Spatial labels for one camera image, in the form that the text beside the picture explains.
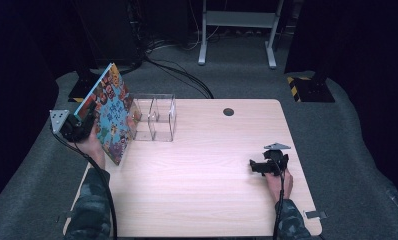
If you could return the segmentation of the yellow black striped block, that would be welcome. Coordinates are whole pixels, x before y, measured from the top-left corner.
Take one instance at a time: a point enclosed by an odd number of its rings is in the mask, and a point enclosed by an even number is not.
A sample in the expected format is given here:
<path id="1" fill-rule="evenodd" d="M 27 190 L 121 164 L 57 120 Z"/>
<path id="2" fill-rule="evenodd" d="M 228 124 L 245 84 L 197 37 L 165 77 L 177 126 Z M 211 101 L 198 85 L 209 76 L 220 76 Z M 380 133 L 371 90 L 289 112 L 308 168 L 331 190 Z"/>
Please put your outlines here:
<path id="1" fill-rule="evenodd" d="M 288 77 L 287 81 L 296 102 L 335 101 L 325 82 L 319 83 L 307 77 Z"/>

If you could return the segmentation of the black stand base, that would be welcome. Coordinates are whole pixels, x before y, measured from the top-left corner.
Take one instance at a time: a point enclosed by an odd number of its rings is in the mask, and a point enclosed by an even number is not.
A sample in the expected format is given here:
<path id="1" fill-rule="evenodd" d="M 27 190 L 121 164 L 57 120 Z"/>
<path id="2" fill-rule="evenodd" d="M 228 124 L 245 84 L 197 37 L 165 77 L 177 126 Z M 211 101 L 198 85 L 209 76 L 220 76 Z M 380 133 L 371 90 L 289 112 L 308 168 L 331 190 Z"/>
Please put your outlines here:
<path id="1" fill-rule="evenodd" d="M 99 79 L 99 75 L 87 70 L 76 70 L 78 80 L 68 95 L 69 102 L 82 102 Z"/>

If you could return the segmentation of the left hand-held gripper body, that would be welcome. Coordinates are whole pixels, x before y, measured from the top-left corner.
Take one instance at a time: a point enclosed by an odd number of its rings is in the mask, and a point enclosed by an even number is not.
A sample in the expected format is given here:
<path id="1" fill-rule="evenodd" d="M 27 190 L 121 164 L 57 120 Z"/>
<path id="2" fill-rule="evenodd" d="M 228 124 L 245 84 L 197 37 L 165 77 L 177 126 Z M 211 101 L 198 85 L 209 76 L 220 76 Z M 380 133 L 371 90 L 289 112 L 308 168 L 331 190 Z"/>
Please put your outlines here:
<path id="1" fill-rule="evenodd" d="M 50 110 L 52 133 L 60 133 L 69 142 L 80 142 L 87 139 L 95 122 L 93 113 L 84 118 L 71 114 L 68 110 Z"/>

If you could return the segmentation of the person's right hand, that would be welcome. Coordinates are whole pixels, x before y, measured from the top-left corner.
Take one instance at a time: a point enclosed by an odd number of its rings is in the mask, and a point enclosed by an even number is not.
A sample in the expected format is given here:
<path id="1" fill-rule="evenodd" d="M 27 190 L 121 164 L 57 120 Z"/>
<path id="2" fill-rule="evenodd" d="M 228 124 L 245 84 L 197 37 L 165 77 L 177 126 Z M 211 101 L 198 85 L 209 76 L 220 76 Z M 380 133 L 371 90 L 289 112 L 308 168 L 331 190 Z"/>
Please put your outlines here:
<path id="1" fill-rule="evenodd" d="M 280 200 L 280 192 L 283 192 L 283 199 L 289 199 L 293 189 L 293 176 L 286 169 L 281 176 L 265 174 L 270 196 L 275 203 Z"/>

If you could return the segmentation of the colourful cartoon animal picture book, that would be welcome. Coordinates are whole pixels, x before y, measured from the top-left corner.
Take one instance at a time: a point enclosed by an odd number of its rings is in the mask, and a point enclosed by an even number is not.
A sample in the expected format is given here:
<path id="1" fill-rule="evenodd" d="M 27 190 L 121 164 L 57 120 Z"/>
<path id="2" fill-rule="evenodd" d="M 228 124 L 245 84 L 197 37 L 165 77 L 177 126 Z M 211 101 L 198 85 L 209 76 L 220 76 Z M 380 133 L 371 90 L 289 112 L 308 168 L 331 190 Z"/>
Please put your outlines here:
<path id="1" fill-rule="evenodd" d="M 115 63 L 107 66 L 74 115 L 84 118 L 92 101 L 97 104 L 97 137 L 105 153 L 119 165 L 134 137 L 139 111 Z"/>

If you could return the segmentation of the dark cabinet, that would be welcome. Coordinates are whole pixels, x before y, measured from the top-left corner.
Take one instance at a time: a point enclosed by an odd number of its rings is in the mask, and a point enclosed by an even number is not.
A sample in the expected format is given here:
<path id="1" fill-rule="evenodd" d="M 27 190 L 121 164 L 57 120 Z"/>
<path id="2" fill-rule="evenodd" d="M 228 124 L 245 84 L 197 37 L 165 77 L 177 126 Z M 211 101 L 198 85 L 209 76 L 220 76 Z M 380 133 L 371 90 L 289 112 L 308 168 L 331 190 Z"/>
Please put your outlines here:
<path id="1" fill-rule="evenodd" d="M 98 66 L 109 63 L 131 69 L 141 66 L 131 3 L 131 0 L 74 0 Z"/>

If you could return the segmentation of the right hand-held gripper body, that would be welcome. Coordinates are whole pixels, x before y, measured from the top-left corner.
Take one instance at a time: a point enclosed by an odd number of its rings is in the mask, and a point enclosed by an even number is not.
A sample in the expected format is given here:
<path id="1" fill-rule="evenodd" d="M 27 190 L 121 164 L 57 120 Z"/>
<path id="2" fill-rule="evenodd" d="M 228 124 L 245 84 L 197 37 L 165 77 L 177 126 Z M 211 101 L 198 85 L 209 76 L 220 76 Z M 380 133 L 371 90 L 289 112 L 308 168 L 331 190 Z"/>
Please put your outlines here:
<path id="1" fill-rule="evenodd" d="M 283 153 L 283 150 L 289 149 L 289 146 L 273 143 L 264 147 L 265 152 L 263 153 L 264 159 L 266 160 L 266 167 L 264 172 L 270 173 L 274 176 L 279 176 L 287 168 L 289 156 Z"/>

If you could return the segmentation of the person's left hand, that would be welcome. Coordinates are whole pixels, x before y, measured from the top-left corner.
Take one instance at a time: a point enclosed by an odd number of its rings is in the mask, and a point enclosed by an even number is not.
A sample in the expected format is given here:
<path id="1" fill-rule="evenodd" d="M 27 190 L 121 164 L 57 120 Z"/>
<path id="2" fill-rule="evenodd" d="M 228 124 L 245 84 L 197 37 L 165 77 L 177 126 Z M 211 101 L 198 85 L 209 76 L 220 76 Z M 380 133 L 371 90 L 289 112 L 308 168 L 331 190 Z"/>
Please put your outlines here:
<path id="1" fill-rule="evenodd" d="M 87 154 L 101 169 L 105 168 L 105 153 L 102 149 L 100 141 L 97 138 L 94 128 L 91 129 L 87 139 L 84 139 L 78 143 L 70 143 L 70 146 L 79 149 L 84 154 Z"/>

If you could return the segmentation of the white metal stand frame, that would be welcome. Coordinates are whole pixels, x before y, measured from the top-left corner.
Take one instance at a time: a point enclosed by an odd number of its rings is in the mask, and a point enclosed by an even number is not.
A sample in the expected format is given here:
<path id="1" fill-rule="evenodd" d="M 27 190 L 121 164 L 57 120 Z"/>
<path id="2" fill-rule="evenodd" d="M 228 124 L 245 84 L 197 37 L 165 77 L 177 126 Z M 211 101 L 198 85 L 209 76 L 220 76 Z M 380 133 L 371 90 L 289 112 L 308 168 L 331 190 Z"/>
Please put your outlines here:
<path id="1" fill-rule="evenodd" d="M 208 10 L 207 0 L 202 0 L 202 34 L 198 64 L 203 66 L 206 63 L 208 26 L 265 28 L 270 30 L 269 39 L 265 42 L 268 66 L 270 69 L 275 69 L 277 67 L 277 63 L 274 55 L 273 44 L 284 0 L 276 0 L 276 3 L 277 8 L 273 13 L 233 12 Z"/>

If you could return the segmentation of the clear acrylic book holder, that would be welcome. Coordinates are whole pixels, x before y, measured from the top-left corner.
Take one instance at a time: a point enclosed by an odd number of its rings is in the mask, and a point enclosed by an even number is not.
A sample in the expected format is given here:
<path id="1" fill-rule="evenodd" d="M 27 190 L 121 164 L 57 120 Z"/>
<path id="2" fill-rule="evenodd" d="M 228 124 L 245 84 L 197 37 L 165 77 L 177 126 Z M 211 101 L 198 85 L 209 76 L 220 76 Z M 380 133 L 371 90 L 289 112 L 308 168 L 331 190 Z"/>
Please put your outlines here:
<path id="1" fill-rule="evenodd" d="M 134 139 L 172 142 L 177 118 L 175 95 L 135 94 L 134 103 L 139 111 Z"/>

